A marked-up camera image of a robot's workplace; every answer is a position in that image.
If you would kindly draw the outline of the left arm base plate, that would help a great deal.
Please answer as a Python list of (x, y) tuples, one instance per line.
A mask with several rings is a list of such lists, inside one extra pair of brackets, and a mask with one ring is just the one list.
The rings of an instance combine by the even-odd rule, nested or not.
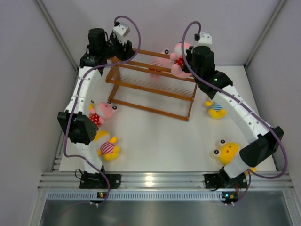
[[(117, 189), (121, 184), (121, 175), (120, 174), (105, 174), (107, 177), (110, 188)], [(108, 189), (108, 183), (106, 179), (99, 173), (87, 173), (81, 176), (80, 179), (80, 189)]]

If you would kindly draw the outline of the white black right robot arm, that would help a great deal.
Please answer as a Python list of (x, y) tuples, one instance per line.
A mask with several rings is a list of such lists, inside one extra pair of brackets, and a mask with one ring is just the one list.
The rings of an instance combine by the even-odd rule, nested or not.
[(221, 185), (232, 186), (245, 171), (256, 167), (277, 149), (282, 150), (285, 166), (276, 178), (283, 176), (288, 164), (281, 142), (283, 130), (271, 127), (245, 103), (232, 80), (215, 69), (214, 53), (208, 46), (191, 46), (188, 50), (182, 50), (182, 55), (184, 70), (191, 72), (202, 92), (226, 110), (248, 142), (230, 163), (219, 170), (217, 177)]

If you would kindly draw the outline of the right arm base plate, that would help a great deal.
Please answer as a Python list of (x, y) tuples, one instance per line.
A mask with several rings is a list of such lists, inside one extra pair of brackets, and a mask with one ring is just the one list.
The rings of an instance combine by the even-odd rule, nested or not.
[(219, 173), (209, 173), (204, 175), (205, 187), (210, 190), (224, 188), (247, 188), (247, 179), (244, 173), (236, 178), (228, 178)]

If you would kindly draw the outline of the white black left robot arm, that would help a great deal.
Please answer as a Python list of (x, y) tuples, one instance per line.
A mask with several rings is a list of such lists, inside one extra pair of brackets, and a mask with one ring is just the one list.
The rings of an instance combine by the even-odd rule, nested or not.
[(93, 28), (88, 32), (89, 44), (80, 59), (79, 75), (71, 99), (57, 119), (64, 132), (63, 154), (69, 158), (80, 158), (85, 165), (85, 173), (92, 174), (90, 183), (101, 188), (106, 184), (106, 176), (102, 172), (103, 163), (97, 157), (94, 139), (96, 125), (89, 118), (90, 100), (99, 81), (103, 69), (113, 66), (107, 61), (116, 57), (128, 62), (135, 56), (132, 43), (126, 40), (130, 29), (125, 25), (117, 25), (111, 34), (102, 28)]

